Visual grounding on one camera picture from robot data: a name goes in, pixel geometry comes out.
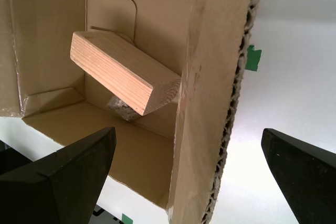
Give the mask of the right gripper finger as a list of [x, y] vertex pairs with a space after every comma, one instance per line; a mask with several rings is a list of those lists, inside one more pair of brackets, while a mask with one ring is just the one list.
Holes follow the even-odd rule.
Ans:
[[88, 223], [116, 143], [106, 127], [34, 162], [2, 150], [1, 223]]
[[261, 147], [299, 223], [335, 223], [335, 154], [274, 129]]

